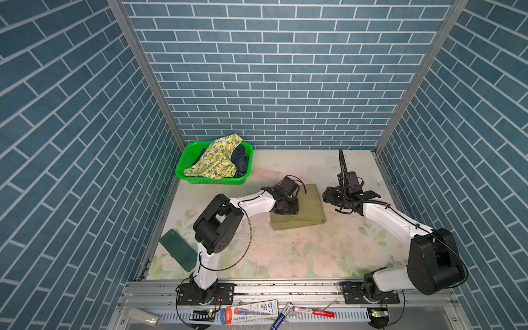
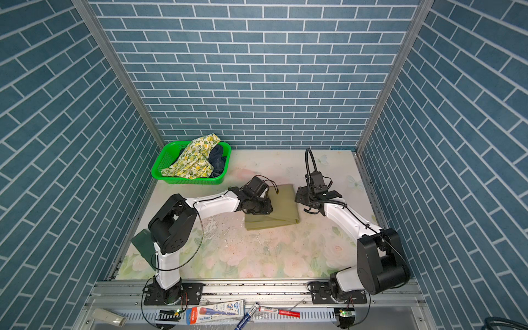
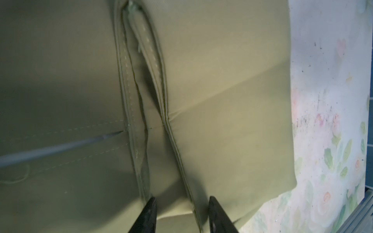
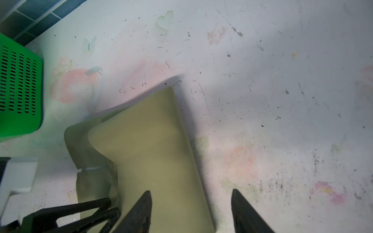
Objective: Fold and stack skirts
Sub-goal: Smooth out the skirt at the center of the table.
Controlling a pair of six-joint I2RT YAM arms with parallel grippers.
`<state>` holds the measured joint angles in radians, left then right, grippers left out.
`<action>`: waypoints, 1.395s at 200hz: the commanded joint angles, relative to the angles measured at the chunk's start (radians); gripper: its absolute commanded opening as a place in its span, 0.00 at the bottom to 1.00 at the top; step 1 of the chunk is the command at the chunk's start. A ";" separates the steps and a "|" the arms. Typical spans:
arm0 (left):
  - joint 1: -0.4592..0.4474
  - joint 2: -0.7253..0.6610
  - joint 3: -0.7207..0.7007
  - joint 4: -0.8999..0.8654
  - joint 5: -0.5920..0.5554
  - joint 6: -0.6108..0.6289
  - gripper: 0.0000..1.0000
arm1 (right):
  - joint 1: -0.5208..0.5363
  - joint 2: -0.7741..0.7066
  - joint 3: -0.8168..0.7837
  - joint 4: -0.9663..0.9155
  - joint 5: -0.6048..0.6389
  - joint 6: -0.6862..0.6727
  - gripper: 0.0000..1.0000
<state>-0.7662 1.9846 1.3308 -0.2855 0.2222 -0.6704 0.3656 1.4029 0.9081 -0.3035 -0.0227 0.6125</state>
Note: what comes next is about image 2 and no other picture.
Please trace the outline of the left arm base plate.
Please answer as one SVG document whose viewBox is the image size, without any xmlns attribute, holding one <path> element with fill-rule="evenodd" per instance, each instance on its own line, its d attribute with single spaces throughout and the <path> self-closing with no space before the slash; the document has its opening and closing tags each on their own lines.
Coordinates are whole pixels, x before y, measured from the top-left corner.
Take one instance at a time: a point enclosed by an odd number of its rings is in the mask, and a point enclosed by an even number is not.
<svg viewBox="0 0 528 330">
<path fill-rule="evenodd" d="M 144 289 L 144 305 L 199 305 L 203 283 L 179 282 L 170 289 L 162 289 L 157 281 L 148 284 Z"/>
</svg>

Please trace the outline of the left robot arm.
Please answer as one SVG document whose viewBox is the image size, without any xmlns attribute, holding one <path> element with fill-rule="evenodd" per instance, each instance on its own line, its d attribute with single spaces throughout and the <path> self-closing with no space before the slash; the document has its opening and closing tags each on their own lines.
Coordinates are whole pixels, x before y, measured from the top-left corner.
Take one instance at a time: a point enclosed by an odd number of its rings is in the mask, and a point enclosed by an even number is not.
<svg viewBox="0 0 528 330">
<path fill-rule="evenodd" d="M 279 192 L 276 183 L 262 175 L 254 176 L 241 187 L 197 198 L 185 198 L 180 194 L 170 196 L 148 224 L 153 240 L 154 254 L 151 261 L 157 275 L 155 282 L 164 291 L 181 285 L 180 249 L 193 231 L 196 220 L 222 213 L 243 212 L 251 215 L 268 215 L 273 211 L 271 192 Z"/>
</svg>

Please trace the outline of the yellow floral skirt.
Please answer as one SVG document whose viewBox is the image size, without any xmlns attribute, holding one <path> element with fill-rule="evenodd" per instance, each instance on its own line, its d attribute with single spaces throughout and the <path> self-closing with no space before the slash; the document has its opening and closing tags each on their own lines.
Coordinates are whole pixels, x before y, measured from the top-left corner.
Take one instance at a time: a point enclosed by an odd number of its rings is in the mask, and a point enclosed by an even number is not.
<svg viewBox="0 0 528 330">
<path fill-rule="evenodd" d="M 221 139 L 214 133 L 194 139 L 172 165 L 161 170 L 162 175 L 189 180 L 210 178 L 213 167 L 208 162 L 208 157 L 211 150 L 220 142 Z"/>
</svg>

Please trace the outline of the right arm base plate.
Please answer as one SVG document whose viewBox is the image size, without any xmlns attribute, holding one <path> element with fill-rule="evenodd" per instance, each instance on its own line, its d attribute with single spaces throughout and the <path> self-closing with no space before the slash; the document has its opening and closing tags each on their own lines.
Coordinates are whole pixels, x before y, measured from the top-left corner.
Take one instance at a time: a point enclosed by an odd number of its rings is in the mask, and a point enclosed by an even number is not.
<svg viewBox="0 0 528 330">
<path fill-rule="evenodd" d="M 342 291 L 333 281 L 310 281 L 307 289 L 315 305 L 367 303 L 367 296 L 363 290 Z"/>
</svg>

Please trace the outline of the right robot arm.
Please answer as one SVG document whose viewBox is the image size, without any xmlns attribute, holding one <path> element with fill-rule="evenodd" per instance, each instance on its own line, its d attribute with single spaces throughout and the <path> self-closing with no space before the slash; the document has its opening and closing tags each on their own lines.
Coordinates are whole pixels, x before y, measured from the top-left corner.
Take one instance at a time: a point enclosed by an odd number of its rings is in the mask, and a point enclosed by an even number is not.
<svg viewBox="0 0 528 330">
<path fill-rule="evenodd" d="M 318 170 L 306 174 L 306 185 L 298 188 L 295 202 L 304 205 L 306 213 L 327 217 L 356 240 L 356 264 L 330 275 L 333 298 L 345 301 L 355 291 L 376 295 L 407 284 L 411 270 L 398 233 L 354 211 L 341 194 L 330 191 L 326 179 Z"/>
</svg>

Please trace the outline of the olive green skirt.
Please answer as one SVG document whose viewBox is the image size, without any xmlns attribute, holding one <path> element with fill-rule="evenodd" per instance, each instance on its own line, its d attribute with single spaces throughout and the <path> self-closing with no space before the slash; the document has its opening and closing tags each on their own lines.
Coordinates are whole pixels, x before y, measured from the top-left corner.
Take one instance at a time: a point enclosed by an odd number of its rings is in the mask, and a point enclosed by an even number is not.
<svg viewBox="0 0 528 330">
<path fill-rule="evenodd" d="M 279 192 L 272 189 L 268 193 L 272 212 L 266 215 L 246 214 L 244 219 L 246 230 L 263 230 L 299 224 L 301 218 L 295 196 L 296 191 L 292 184 L 280 185 Z"/>
</svg>

